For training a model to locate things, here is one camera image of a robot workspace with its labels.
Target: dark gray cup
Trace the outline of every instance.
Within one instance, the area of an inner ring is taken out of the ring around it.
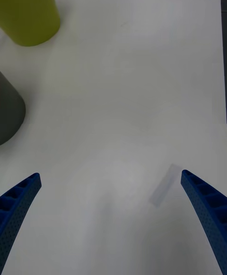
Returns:
[[[0,145],[14,136],[25,113],[24,100],[0,72]]]

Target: gray cylinder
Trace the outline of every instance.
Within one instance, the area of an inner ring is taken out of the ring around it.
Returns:
[[[0,72],[0,145],[14,136],[25,113],[24,100]]]

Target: yellow-green cylinder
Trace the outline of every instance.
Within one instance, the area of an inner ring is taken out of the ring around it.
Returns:
[[[17,44],[34,46],[60,27],[54,0],[0,0],[0,28]]]

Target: white surface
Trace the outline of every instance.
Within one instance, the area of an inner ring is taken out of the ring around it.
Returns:
[[[0,70],[27,104],[0,147],[0,192],[43,187],[3,275],[218,275],[173,164],[227,195],[220,0],[57,0],[59,33],[3,37]]]

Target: green cup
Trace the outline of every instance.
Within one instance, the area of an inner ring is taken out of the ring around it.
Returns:
[[[60,27],[54,0],[0,0],[0,27],[17,44],[34,46]]]

